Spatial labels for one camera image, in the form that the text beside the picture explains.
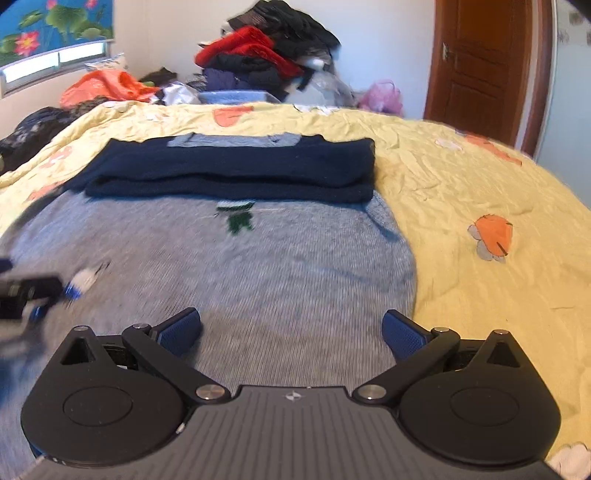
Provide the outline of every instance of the folded navy sweater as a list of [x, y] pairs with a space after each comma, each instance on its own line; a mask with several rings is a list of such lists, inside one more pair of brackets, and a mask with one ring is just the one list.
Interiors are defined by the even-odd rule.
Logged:
[[368, 202], [374, 192], [374, 142], [302, 137], [292, 147], [170, 148], [172, 137], [110, 140], [66, 190], [91, 197], [198, 194], [224, 199]]

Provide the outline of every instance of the wooden door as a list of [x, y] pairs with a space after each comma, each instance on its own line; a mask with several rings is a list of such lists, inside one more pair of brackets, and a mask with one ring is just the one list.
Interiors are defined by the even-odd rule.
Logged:
[[425, 118], [514, 145], [531, 24], [530, 0], [437, 0]]

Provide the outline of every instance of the door handle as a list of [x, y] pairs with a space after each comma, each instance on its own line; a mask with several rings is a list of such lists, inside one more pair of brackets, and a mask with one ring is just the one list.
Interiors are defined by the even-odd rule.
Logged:
[[447, 46], [447, 43], [443, 42], [443, 49], [441, 52], [441, 57], [443, 59], [443, 61], [447, 61], [447, 59], [449, 58], [450, 55], [454, 55], [454, 52], [452, 52], [449, 47]]

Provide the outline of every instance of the bed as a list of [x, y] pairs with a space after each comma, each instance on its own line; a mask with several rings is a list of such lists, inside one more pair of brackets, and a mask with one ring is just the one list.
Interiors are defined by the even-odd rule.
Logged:
[[0, 177], [0, 233], [110, 138], [322, 134], [373, 138], [376, 188], [417, 263], [413, 319], [463, 338], [507, 329], [553, 393], [561, 445], [591, 445], [591, 212], [532, 159], [444, 125], [348, 109], [108, 102]]

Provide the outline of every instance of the white wall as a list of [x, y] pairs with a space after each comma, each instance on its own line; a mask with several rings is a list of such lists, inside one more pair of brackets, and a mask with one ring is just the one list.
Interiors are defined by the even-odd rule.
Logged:
[[[129, 70], [142, 76], [152, 68], [148, 48], [148, 0], [115, 0], [113, 13], [116, 42], [113, 54], [124, 51]], [[0, 138], [9, 135], [27, 115], [45, 106], [59, 106], [61, 94], [85, 73], [84, 70], [66, 73], [0, 99]]]
[[[218, 38], [228, 18], [254, 0], [148, 0], [151, 61], [185, 79], [197, 43]], [[434, 34], [434, 0], [288, 0], [337, 36], [342, 48], [336, 63], [354, 89], [392, 79], [403, 95], [408, 118], [422, 118], [427, 98]]]
[[569, 42], [558, 44], [552, 100], [537, 160], [591, 207], [591, 46], [586, 38], [591, 24], [570, 25], [573, 8], [566, 0], [558, 0], [557, 6], [558, 27], [569, 35]]

